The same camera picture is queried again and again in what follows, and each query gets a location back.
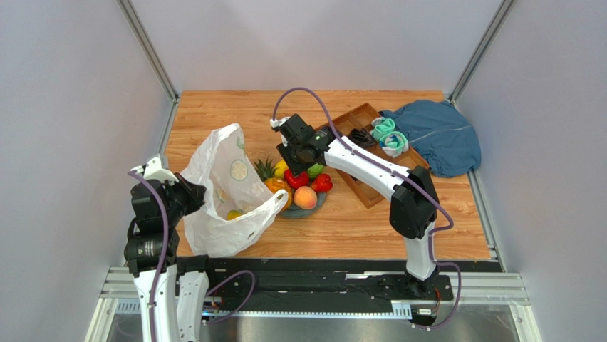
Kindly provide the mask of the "green custard apple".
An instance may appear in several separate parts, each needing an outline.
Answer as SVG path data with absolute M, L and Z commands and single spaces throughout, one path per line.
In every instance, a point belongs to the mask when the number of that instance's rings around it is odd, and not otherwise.
M 310 168 L 308 168 L 306 173 L 310 180 L 314 180 L 323 173 L 324 169 L 325 169 L 324 165 L 316 163 L 313 166 L 311 166 Z

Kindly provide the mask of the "red bell pepper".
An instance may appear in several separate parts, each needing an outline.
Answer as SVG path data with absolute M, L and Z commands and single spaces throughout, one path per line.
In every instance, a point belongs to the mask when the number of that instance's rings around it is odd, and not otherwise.
M 295 175 L 290 169 L 287 169 L 284 172 L 284 179 L 294 190 L 307 186 L 309 182 L 309 176 L 306 172 L 301 172 L 298 175 Z
M 310 185 L 310 187 L 317 193 L 324 193 L 332 190 L 333 182 L 331 176 L 328 174 L 320 174 Z

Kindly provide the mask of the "yellow green papaya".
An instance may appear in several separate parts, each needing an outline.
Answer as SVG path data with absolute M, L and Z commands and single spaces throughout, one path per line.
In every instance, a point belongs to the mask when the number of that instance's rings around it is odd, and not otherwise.
M 230 210 L 226 215 L 226 220 L 230 221 L 241 217 L 244 213 L 239 210 Z

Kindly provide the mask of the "white plastic bag lemon print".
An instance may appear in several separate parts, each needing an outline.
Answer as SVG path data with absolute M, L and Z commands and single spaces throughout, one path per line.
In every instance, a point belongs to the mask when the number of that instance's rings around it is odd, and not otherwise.
M 213 130 L 195 150 L 181 175 L 207 188 L 205 205 L 183 219 L 192 252 L 211 258 L 232 257 L 255 244 L 287 201 L 287 192 L 271 192 L 245 151 L 244 132 L 232 123 Z M 244 214 L 226 220 L 230 210 Z

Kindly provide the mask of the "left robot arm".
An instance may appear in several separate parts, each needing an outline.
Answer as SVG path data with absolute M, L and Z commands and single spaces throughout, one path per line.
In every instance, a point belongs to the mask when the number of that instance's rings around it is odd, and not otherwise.
M 131 189 L 135 216 L 124 257 L 140 302 L 144 341 L 198 341 L 204 297 L 209 288 L 207 256 L 179 258 L 176 226 L 204 206 L 205 187 L 180 174 L 146 180 Z

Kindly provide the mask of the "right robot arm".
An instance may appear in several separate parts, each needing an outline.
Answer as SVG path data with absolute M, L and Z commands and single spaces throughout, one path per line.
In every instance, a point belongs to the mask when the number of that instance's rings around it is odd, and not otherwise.
M 430 174 L 388 162 L 357 146 L 333 123 L 315 129 L 299 115 L 270 120 L 280 133 L 277 150 L 295 175 L 315 164 L 344 172 L 370 186 L 390 203 L 389 223 L 405 241 L 408 288 L 415 295 L 432 293 L 438 277 L 429 233 L 437 219 L 437 194 Z

